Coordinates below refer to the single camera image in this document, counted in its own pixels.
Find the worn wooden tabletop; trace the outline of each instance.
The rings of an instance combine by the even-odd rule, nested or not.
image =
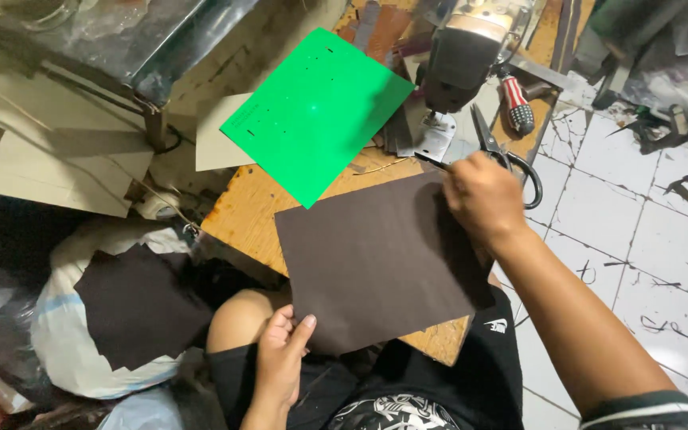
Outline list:
[[[356,18],[355,10],[361,8],[365,0],[353,0],[339,20],[334,31],[341,29],[351,19]],[[382,5],[395,5],[398,8],[412,10],[417,0],[381,0]],[[585,25],[593,2],[582,2],[579,32]],[[551,61],[553,44],[557,36],[559,13],[562,0],[548,0],[529,44],[524,51],[526,57],[532,61],[548,66]],[[406,29],[405,33],[414,31],[414,25]],[[529,135],[519,138],[511,134],[502,121],[496,121],[493,135],[498,142],[509,151],[522,157],[533,159],[538,150],[538,142],[543,134],[543,128],[550,117],[556,96],[551,95],[543,99],[530,101],[536,129]],[[371,187],[395,179],[406,178],[422,173],[419,163],[410,158],[393,164],[380,171],[368,174],[355,174],[379,168],[396,158],[386,154],[378,148],[366,148],[360,151],[349,167],[340,173],[321,198],[348,193],[349,191]],[[281,210],[299,206],[291,195],[274,181],[258,165],[243,166],[233,176],[228,190],[217,200],[214,209],[203,221],[202,228],[211,236],[222,240],[235,249],[271,267],[283,275],[288,275],[278,233],[275,230],[274,214]],[[458,357],[469,326],[469,317],[447,321],[425,330],[417,331],[401,337],[403,341],[421,350],[447,365],[453,365]]]

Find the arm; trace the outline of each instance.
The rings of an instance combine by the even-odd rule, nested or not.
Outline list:
[[[272,315],[259,337],[254,396],[241,430],[285,430],[288,411],[299,399],[301,359],[316,323],[308,315],[294,327],[292,305]]]
[[[456,219],[498,259],[582,415],[599,403],[676,389],[622,322],[524,220],[517,179],[481,152],[445,180]]]

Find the nike logo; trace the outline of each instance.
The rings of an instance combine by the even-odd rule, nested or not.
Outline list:
[[[506,327],[508,327],[508,322],[504,318],[499,320],[486,322],[485,324],[490,324],[490,330],[497,331],[499,333],[505,333]]]

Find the knee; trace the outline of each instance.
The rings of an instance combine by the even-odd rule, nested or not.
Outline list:
[[[216,353],[257,342],[276,309],[291,303],[284,293],[241,290],[216,310],[206,352]]]

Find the screwdriver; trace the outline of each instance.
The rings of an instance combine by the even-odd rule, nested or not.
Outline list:
[[[529,135],[535,130],[535,117],[532,108],[522,96],[519,81],[507,67],[501,69],[498,77],[503,80],[503,92],[506,95],[508,121],[511,123],[511,128],[516,130],[520,136]]]

